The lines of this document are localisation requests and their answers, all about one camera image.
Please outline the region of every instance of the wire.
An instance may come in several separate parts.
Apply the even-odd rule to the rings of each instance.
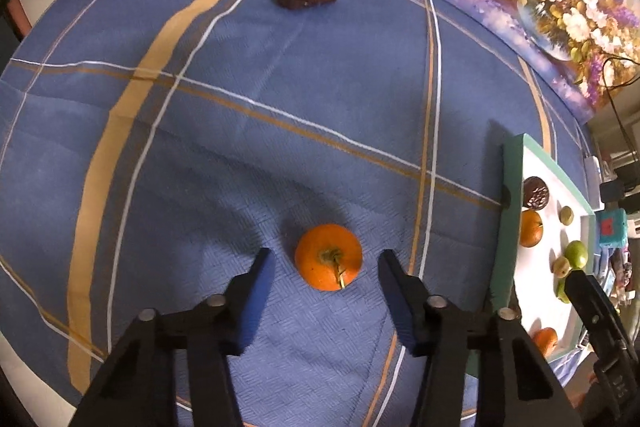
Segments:
[[[631,158],[634,161],[634,168],[636,170],[636,179],[635,181],[633,181],[633,183],[635,186],[638,186],[640,184],[640,154],[638,153],[638,149],[636,149],[636,146],[633,140],[631,140],[630,136],[626,132],[625,126],[623,125],[622,120],[620,119],[620,115],[618,114],[616,104],[613,103],[613,97],[611,96],[611,91],[614,89],[622,89],[623,87],[627,87],[627,86],[631,86],[632,84],[635,84],[638,80],[640,80],[640,74],[637,74],[633,79],[627,82],[623,82],[622,84],[618,84],[617,86],[609,87],[607,85],[607,80],[604,75],[604,70],[606,69],[607,64],[609,64],[610,62],[613,62],[614,60],[632,62],[636,66],[640,66],[640,63],[636,62],[635,60],[632,60],[631,58],[620,57],[619,55],[611,55],[607,57],[607,59],[604,61],[604,64],[602,65],[602,81],[604,82],[604,88],[607,92],[607,98],[609,99],[611,108],[613,109],[613,114],[616,116],[616,120],[618,120],[620,133],[622,134],[622,137],[626,143],[626,146],[628,147],[629,152],[631,153]]]

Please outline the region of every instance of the blue tablecloth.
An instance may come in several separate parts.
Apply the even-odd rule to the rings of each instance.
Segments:
[[[504,140],[530,134],[586,191],[569,111],[441,0],[57,0],[2,76],[0,115],[0,330],[72,403],[141,309],[188,309],[270,247],[257,338],[231,361],[244,420],[407,425],[424,361],[395,340],[380,252],[478,309]],[[341,292],[290,260],[321,223],[364,248]],[[188,425],[184,360],[178,376]]]

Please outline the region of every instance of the tangerine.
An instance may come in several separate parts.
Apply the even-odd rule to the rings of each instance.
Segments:
[[[525,210],[520,222],[520,244],[525,248],[533,248],[542,239],[544,227],[542,218],[535,210]]]
[[[538,346],[542,356],[548,359],[558,345],[558,334],[554,328],[543,328],[533,335],[533,341]]]
[[[302,279],[317,290],[344,289],[362,267],[362,247],[345,227],[320,225],[300,239],[296,267]]]

